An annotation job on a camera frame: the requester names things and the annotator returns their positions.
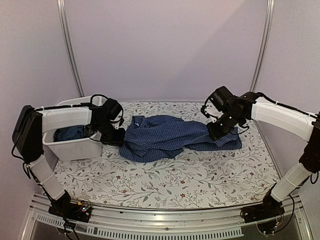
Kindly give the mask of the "blue plaid button shirt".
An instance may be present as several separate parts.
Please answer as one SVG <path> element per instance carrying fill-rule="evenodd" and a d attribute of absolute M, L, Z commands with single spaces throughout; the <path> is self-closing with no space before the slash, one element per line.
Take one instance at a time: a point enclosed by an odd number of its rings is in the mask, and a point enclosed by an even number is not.
<path fill-rule="evenodd" d="M 119 155 L 132 162 L 150 163 L 174 159 L 185 149 L 212 152 L 241 148 L 237 128 L 218 140 L 212 140 L 207 126 L 199 121 L 185 121 L 170 115 L 134 115 L 126 129 Z"/>

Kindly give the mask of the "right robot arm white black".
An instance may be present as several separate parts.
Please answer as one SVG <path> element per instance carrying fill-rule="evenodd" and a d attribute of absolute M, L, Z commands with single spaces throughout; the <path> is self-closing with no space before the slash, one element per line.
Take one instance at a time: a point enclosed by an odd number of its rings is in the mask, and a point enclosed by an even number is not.
<path fill-rule="evenodd" d="M 320 115 L 272 100 L 262 92 L 236 96 L 225 86 L 205 101 L 202 113 L 210 118 L 209 136 L 221 139 L 235 127 L 254 121 L 281 172 L 262 203 L 245 208 L 245 216 L 269 218 L 282 212 L 282 201 L 320 171 Z"/>

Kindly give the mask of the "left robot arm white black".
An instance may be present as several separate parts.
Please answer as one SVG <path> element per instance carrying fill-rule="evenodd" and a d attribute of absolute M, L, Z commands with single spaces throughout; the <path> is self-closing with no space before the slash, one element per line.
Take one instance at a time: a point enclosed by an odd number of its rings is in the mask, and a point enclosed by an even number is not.
<path fill-rule="evenodd" d="M 13 150 L 23 160 L 27 172 L 44 189 L 55 209 L 63 216 L 74 213 L 68 192 L 59 183 L 45 157 L 49 148 L 60 160 L 98 158 L 102 145 L 120 146 L 125 136 L 124 109 L 115 99 L 102 94 L 65 100 L 54 106 L 35 108 L 25 105 L 13 130 Z M 54 140 L 56 130 L 80 126 L 89 136 Z"/>

